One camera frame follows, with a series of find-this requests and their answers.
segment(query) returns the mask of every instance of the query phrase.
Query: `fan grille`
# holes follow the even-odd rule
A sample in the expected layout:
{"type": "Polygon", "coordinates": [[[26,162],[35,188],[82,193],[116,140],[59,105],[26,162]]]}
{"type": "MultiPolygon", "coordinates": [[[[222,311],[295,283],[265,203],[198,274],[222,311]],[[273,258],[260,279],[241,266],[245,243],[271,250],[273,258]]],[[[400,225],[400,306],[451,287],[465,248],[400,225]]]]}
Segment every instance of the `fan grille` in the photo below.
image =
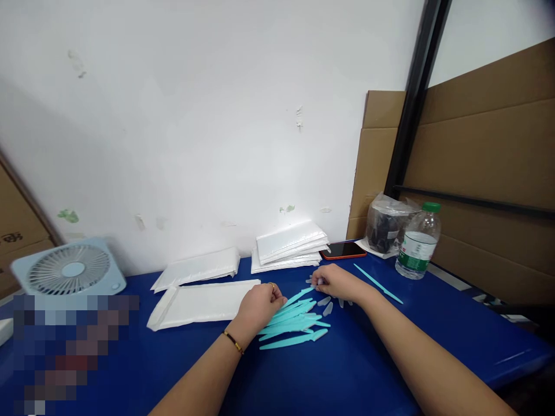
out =
{"type": "Polygon", "coordinates": [[[98,283],[109,268],[110,258],[100,248],[76,244],[50,252],[37,261],[29,271],[28,281],[31,288],[45,295],[70,295],[98,283]],[[82,272],[75,276],[64,274],[64,268],[73,263],[79,264],[82,272]]]}

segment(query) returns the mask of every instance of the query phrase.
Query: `bottle label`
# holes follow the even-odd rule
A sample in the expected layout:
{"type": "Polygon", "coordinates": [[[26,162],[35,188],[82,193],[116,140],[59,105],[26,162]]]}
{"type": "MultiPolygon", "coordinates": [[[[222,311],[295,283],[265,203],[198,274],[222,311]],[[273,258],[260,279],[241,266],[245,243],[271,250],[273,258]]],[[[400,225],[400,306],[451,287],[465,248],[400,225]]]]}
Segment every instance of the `bottle label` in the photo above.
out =
{"type": "Polygon", "coordinates": [[[415,272],[425,272],[437,244],[438,242],[431,236],[417,232],[408,232],[405,234],[403,245],[399,252],[399,263],[415,272]],[[430,242],[423,243],[417,241],[411,238],[412,234],[425,236],[425,239],[430,242]]]}

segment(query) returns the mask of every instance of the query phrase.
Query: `phone screen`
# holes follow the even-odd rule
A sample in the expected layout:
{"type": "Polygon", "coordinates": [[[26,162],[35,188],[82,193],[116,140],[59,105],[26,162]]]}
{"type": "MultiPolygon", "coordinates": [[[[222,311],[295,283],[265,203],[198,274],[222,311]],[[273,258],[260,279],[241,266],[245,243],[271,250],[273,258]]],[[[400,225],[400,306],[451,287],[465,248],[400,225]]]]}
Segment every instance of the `phone screen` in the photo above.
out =
{"type": "Polygon", "coordinates": [[[366,254],[366,251],[364,251],[362,248],[360,248],[359,246],[357,246],[355,243],[352,243],[352,242],[330,244],[330,249],[331,249],[331,253],[326,250],[322,252],[328,258],[366,254]]]}

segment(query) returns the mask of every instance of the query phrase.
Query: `gold bracelet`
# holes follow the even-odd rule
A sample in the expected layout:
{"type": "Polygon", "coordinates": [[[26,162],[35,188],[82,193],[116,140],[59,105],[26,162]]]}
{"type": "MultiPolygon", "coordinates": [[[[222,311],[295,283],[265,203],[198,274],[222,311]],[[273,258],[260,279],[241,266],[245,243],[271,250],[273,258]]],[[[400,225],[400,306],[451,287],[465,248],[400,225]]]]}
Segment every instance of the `gold bracelet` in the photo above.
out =
{"type": "Polygon", "coordinates": [[[224,330],[222,332],[223,335],[227,336],[231,342],[233,342],[233,344],[235,345],[235,348],[237,348],[237,351],[239,351],[241,353],[241,355],[245,355],[245,352],[243,351],[243,347],[241,347],[237,341],[235,341],[235,338],[233,338],[226,330],[224,330]]]}

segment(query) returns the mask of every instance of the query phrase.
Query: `cardboard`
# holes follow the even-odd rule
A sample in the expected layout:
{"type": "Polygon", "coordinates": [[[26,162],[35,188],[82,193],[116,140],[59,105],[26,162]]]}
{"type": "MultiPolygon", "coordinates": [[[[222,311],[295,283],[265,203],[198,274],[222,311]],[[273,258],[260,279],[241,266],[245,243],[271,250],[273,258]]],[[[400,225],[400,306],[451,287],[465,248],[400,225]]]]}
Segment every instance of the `cardboard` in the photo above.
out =
{"type": "Polygon", "coordinates": [[[19,250],[0,255],[0,299],[21,289],[10,269],[10,265],[14,260],[54,247],[54,244],[49,239],[46,239],[19,250]]]}
{"type": "Polygon", "coordinates": [[[31,192],[25,186],[23,180],[18,176],[17,172],[12,168],[11,164],[4,157],[2,152],[0,152],[0,165],[5,169],[6,173],[12,180],[13,184],[17,187],[20,194],[27,201],[27,203],[29,204],[29,207],[31,207],[31,210],[35,213],[36,217],[38,218],[42,226],[45,228],[46,232],[49,234],[50,240],[56,246],[63,245],[64,241],[62,240],[61,236],[54,229],[54,227],[52,226],[48,218],[46,218],[46,215],[44,214],[40,206],[37,204],[36,200],[31,195],[31,192]]]}
{"type": "Polygon", "coordinates": [[[362,128],[399,126],[405,91],[368,91],[362,128]]]}
{"type": "Polygon", "coordinates": [[[404,184],[554,210],[554,116],[549,99],[421,125],[404,184]]]}
{"type": "Polygon", "coordinates": [[[350,218],[347,226],[347,240],[361,239],[366,232],[367,216],[350,218]]]}
{"type": "Polygon", "coordinates": [[[432,261],[513,304],[555,303],[555,278],[442,235],[432,261]]]}
{"type": "Polygon", "coordinates": [[[365,217],[374,197],[383,191],[396,137],[396,128],[361,131],[350,218],[365,217]]]}
{"type": "Polygon", "coordinates": [[[430,87],[421,124],[555,98],[555,38],[430,87]]]}
{"type": "Polygon", "coordinates": [[[442,233],[463,243],[555,276],[555,222],[403,192],[422,205],[441,204],[442,233]]]}
{"type": "Polygon", "coordinates": [[[49,237],[27,201],[0,165],[0,255],[49,237]]]}

